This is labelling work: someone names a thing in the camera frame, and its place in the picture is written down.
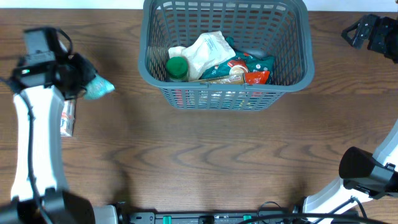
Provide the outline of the green lid jar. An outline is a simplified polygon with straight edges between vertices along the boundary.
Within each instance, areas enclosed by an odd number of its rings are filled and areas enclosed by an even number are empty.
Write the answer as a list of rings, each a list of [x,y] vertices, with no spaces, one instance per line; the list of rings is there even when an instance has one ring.
[[[166,63],[166,71],[172,82],[188,81],[188,63],[183,57],[172,57]]]

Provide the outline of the teal small sachet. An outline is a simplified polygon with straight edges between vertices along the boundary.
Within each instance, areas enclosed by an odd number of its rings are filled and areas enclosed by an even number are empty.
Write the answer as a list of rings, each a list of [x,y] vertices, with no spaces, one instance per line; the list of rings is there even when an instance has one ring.
[[[86,92],[83,95],[84,99],[97,100],[114,91],[115,87],[103,77],[96,75],[94,79],[85,86],[85,90]]]

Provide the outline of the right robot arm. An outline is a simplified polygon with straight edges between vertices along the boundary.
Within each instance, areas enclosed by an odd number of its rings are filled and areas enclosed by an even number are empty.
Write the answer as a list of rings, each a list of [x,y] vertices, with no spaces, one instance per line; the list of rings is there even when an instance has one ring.
[[[397,20],[369,14],[341,33],[350,46],[359,49],[365,40],[368,50],[397,62]],[[385,196],[397,196],[397,126],[373,153],[349,148],[339,165],[339,176],[315,195],[294,208],[302,223],[331,223],[353,206]]]

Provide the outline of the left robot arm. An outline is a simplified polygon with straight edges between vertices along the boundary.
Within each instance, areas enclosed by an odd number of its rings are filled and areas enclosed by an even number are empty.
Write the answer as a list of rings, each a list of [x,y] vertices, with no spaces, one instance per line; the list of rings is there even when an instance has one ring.
[[[17,169],[1,223],[119,223],[114,205],[93,207],[71,193],[63,170],[60,124],[65,100],[96,75],[81,55],[30,54],[8,85],[18,118]]]

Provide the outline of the Kleenex tissue multipack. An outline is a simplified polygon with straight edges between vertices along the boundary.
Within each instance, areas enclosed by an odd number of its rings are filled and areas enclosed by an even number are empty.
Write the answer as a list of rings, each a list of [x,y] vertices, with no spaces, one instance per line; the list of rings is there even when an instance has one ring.
[[[73,127],[75,123],[75,109],[76,109],[76,100],[68,100],[65,101],[61,123],[60,123],[60,132],[64,137],[72,137],[73,136]]]

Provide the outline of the orange biscuit packet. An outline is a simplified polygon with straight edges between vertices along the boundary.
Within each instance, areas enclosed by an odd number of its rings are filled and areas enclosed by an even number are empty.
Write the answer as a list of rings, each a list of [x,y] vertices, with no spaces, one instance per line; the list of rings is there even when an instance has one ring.
[[[271,72],[270,71],[262,71],[262,72],[249,72],[242,74],[234,74],[227,75],[223,77],[216,78],[207,78],[201,80],[195,80],[195,82],[199,83],[211,83],[211,84],[266,84]]]

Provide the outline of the green Nescafe bag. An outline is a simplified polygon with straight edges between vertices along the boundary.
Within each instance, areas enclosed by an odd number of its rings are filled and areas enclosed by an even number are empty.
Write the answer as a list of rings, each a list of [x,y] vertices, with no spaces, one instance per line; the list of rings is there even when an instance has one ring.
[[[269,81],[270,77],[273,75],[273,56],[257,58],[246,52],[238,50],[234,52],[236,54],[234,57],[205,70],[199,80],[249,72],[270,71],[271,74],[267,82]]]

